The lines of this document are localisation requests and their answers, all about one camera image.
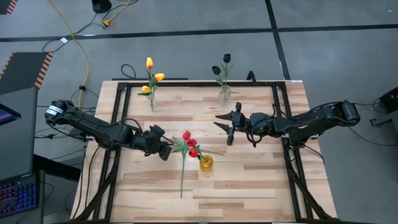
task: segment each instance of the small glass vase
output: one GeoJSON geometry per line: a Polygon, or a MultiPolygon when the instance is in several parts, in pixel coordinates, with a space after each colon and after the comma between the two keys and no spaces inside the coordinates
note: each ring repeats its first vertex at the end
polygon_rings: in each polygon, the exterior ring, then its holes
{"type": "Polygon", "coordinates": [[[231,87],[228,85],[223,85],[221,87],[221,92],[218,94],[218,101],[222,106],[228,104],[229,100],[231,99],[231,87]]]}

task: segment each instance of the black stand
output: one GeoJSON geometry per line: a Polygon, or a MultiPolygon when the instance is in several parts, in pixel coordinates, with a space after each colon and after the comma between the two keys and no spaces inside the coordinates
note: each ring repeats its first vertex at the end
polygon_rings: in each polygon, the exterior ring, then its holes
{"type": "Polygon", "coordinates": [[[112,7],[109,0],[91,0],[91,2],[93,2],[93,10],[96,13],[108,12],[112,7]]]}
{"type": "Polygon", "coordinates": [[[33,171],[36,170],[44,170],[48,175],[61,177],[75,182],[79,182],[80,178],[80,169],[34,154],[33,171]]]}

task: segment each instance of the wooden table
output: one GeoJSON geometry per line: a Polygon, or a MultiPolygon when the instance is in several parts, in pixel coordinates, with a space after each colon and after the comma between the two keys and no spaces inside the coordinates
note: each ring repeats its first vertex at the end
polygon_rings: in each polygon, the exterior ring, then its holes
{"type": "MultiPolygon", "coordinates": [[[[111,120],[117,85],[118,82],[103,83],[96,110],[97,118],[111,120]]],[[[308,111],[303,83],[286,82],[286,85],[292,113],[308,111]]],[[[246,117],[253,112],[272,114],[271,88],[232,87],[230,103],[220,106],[220,88],[217,87],[160,87],[156,96],[159,107],[155,112],[150,110],[149,101],[144,96],[137,96],[139,92],[141,88],[132,89],[128,118],[138,120],[143,129],[157,124],[165,129],[169,138],[180,138],[184,131],[189,130],[192,138],[198,141],[202,149],[222,152],[224,155],[212,155],[215,163],[210,172],[201,171],[199,161],[187,156],[183,198],[180,198],[180,152],[173,152],[168,161],[162,161],[158,155],[144,157],[141,151],[123,149],[114,195],[112,222],[295,220],[281,140],[265,137],[257,148],[253,148],[243,133],[236,133],[233,146],[227,146],[225,132],[213,124],[214,121],[228,124],[227,121],[216,119],[215,115],[234,110],[237,101],[242,103],[242,112],[246,117]]],[[[122,106],[123,103],[120,104],[119,111],[122,110],[122,106]]],[[[317,141],[309,141],[307,145],[320,152],[317,141]]],[[[88,166],[96,148],[95,142],[88,144],[83,171],[83,197],[78,214],[84,208],[88,166]]],[[[336,212],[322,160],[307,149],[301,149],[300,152],[309,191],[325,211],[335,217],[336,212]]],[[[102,149],[95,155],[88,201],[98,189],[103,156],[102,149]]],[[[302,216],[305,217],[302,195],[299,189],[297,192],[302,216]]],[[[73,212],[79,196],[78,190],[73,212]]],[[[107,196],[106,192],[99,217],[104,217],[107,196]]]]}

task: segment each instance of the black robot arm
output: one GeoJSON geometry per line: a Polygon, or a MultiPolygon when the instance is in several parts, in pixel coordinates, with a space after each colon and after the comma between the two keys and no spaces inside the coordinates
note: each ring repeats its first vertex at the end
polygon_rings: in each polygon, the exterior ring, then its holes
{"type": "Polygon", "coordinates": [[[360,117],[353,103],[338,101],[325,103],[310,111],[292,117],[275,117],[265,113],[253,113],[247,119],[241,113],[241,103],[236,103],[236,111],[218,115],[216,118],[232,121],[232,126],[214,122],[227,132],[227,144],[232,145],[234,132],[246,133],[248,140],[256,146],[264,136],[279,138],[288,135],[290,145],[302,146],[311,136],[321,135],[327,129],[335,126],[354,126],[359,123],[360,117]]]}
{"type": "Polygon", "coordinates": [[[68,100],[53,101],[45,113],[45,120],[51,126],[69,124],[93,136],[99,147],[105,149],[138,149],[144,151],[146,156],[159,153],[159,157],[165,161],[171,152],[170,144],[160,140],[165,131],[158,125],[150,127],[150,131],[143,131],[138,123],[138,128],[121,122],[109,124],[80,111],[68,100]]]}

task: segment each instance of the concrete floor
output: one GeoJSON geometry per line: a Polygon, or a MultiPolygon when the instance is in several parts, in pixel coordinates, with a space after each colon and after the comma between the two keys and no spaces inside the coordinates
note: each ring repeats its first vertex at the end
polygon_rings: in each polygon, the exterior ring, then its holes
{"type": "MultiPolygon", "coordinates": [[[[89,1],[54,0],[73,30],[94,16],[89,1]]],[[[370,0],[272,1],[278,27],[353,26],[394,24],[398,2],[370,0]]],[[[205,29],[270,28],[263,0],[141,0],[127,8],[106,30],[90,27],[84,34],[185,31],[205,29]]],[[[0,40],[4,37],[46,37],[68,34],[61,18],[46,0],[19,0],[10,16],[0,16],[0,40]]],[[[341,30],[280,33],[291,79],[303,80],[310,106],[335,100],[372,103],[397,86],[397,29],[341,30]]],[[[257,79],[281,80],[279,58],[272,33],[191,35],[82,40],[90,58],[88,88],[100,92],[103,80],[123,77],[120,66],[130,63],[144,77],[145,59],[168,77],[211,79],[211,66],[231,53],[232,79],[245,78],[253,70],[257,79]]],[[[11,52],[40,52],[45,42],[0,42],[0,63],[11,52]]],[[[69,99],[81,85],[85,59],[80,48],[69,43],[58,51],[39,92],[38,104],[69,99]],[[59,91],[60,87],[68,91],[59,91]]],[[[83,106],[95,106],[86,94],[83,106]]],[[[397,144],[392,126],[372,128],[369,119],[379,116],[369,106],[359,106],[362,122],[354,129],[368,139],[397,144]]],[[[44,109],[37,110],[37,130],[46,128],[44,109]]],[[[35,153],[48,158],[83,148],[74,139],[38,139],[35,153]]],[[[342,220],[396,223],[398,220],[398,147],[375,146],[349,129],[335,128],[320,138],[326,171],[338,217],[342,220]]],[[[66,164],[81,154],[60,159],[66,164]]],[[[45,206],[45,223],[67,220],[63,202],[76,183],[47,177],[55,185],[45,206]]],[[[68,200],[71,207],[74,193],[68,200]]]]}

